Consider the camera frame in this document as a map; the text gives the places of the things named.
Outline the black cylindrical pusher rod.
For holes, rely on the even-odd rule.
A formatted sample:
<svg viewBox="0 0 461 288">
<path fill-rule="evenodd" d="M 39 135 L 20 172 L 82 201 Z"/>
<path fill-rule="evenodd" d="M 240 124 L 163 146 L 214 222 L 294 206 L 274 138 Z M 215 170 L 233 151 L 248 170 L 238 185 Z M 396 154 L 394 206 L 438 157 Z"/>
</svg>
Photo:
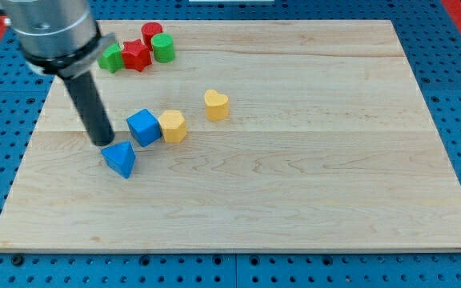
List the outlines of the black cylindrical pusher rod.
<svg viewBox="0 0 461 288">
<path fill-rule="evenodd" d="M 114 130 L 99 96 L 91 72 L 63 82 L 90 141 L 96 146 L 106 146 L 114 140 Z"/>
</svg>

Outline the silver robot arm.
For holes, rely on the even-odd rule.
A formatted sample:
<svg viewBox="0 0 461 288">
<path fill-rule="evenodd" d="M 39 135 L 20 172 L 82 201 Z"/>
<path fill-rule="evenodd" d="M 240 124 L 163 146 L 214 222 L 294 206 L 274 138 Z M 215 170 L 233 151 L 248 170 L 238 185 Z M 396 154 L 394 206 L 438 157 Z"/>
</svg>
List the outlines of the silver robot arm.
<svg viewBox="0 0 461 288">
<path fill-rule="evenodd" d="M 87 0 L 0 3 L 28 66 L 37 74 L 61 78 L 91 142 L 110 144 L 114 130 L 90 68 L 117 42 L 115 34 L 102 34 Z"/>
</svg>

